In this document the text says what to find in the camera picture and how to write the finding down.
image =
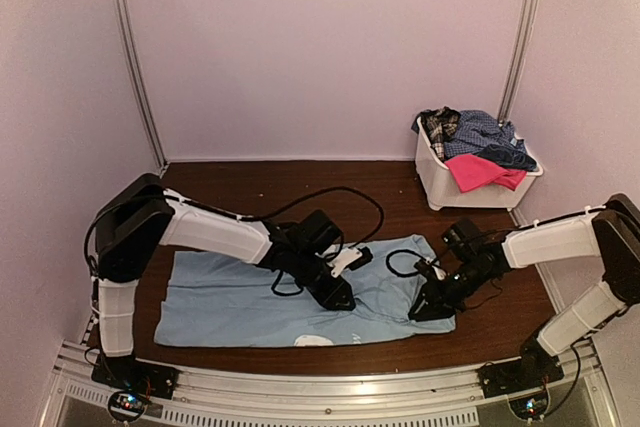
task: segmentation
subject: pile of clothes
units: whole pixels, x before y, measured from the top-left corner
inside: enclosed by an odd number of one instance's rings
[[[537,170],[536,161],[527,154],[524,140],[516,139],[515,127],[502,127],[482,110],[461,112],[443,107],[425,110],[416,118],[429,137],[436,156],[451,171],[460,192],[469,192],[487,184],[515,190],[527,172]]]

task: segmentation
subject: brown wooden surface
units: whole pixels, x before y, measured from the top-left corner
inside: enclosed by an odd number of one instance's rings
[[[444,249],[442,232],[460,217],[471,217],[483,230],[513,226],[505,210],[430,210],[413,162],[172,164],[164,183],[198,201],[255,215],[266,214],[317,189],[333,185],[354,187],[374,197],[385,209],[386,221],[375,239],[422,234],[436,252]],[[347,241],[358,240],[377,220],[373,207],[344,193],[310,201],[278,220],[301,220],[314,208],[324,209],[344,231]],[[153,335],[160,320],[160,304],[166,296],[176,250],[159,247],[137,289],[134,337],[140,358],[261,374],[407,372],[518,355],[520,344],[553,315],[538,273],[531,267],[506,275],[498,282],[504,293],[480,309],[458,315],[457,328],[450,334],[341,347],[163,347],[153,342]],[[458,263],[448,255],[443,265],[451,271]],[[468,305],[477,304],[494,292],[490,286],[484,286]]]

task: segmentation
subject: white basket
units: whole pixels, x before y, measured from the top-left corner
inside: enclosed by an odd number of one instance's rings
[[[429,137],[422,128],[421,119],[418,119],[418,127],[420,131],[416,149],[416,170],[432,210],[440,210],[442,207],[488,207],[510,211],[522,200],[524,194],[533,185],[533,181],[543,173],[542,166],[538,162],[536,171],[527,172],[524,180],[514,191],[502,185],[489,184],[463,194],[449,172],[449,167],[438,159],[431,148]]]

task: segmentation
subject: blue plaid shirt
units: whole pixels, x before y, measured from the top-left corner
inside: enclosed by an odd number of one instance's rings
[[[515,128],[507,122],[500,128],[498,121],[482,110],[463,110],[453,138],[444,143],[447,159],[462,154],[477,154],[488,145],[527,153],[524,140],[516,140]]]

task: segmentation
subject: light purple wall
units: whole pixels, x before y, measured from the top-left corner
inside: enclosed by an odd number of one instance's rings
[[[626,192],[640,203],[638,0],[541,0],[513,120],[546,174],[524,200],[528,219]],[[567,302],[602,275],[599,261],[553,267]],[[640,404],[640,308],[596,336],[624,426]]]
[[[0,0],[0,112],[0,424],[33,425],[89,316],[84,231],[153,169],[112,0]]]
[[[170,159],[397,159],[497,112],[521,0],[129,0]]]

